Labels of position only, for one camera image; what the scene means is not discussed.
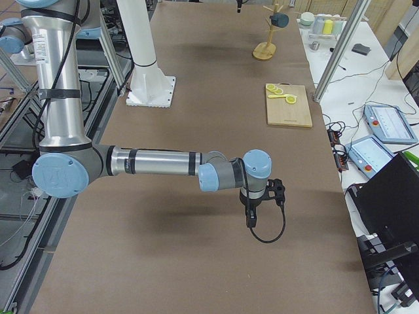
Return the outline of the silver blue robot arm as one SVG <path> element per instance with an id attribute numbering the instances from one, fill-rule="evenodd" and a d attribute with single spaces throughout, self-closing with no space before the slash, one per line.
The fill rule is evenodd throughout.
<path id="1" fill-rule="evenodd" d="M 240 189 L 246 224 L 254 228 L 257 206 L 272 186 L 272 160 L 262 150 L 227 160 L 220 152 L 206 154 L 95 145 L 84 130 L 76 37 L 100 25 L 98 1 L 21 1 L 22 22 L 32 34 L 40 121 L 45 136 L 32 168 L 35 184 L 55 198 L 70 198 L 104 176 L 120 173 L 190 175 L 200 188 L 214 192 Z"/>
<path id="2" fill-rule="evenodd" d="M 100 8 L 111 41 L 118 45 L 119 51 L 123 50 L 126 39 L 116 2 L 102 1 Z M 84 29 L 77 35 L 77 39 L 80 40 L 77 46 L 80 49 L 101 50 L 100 37 L 98 30 Z M 35 65 L 31 33 L 24 27 L 19 17 L 1 20 L 1 50 L 10 56 L 15 65 Z"/>

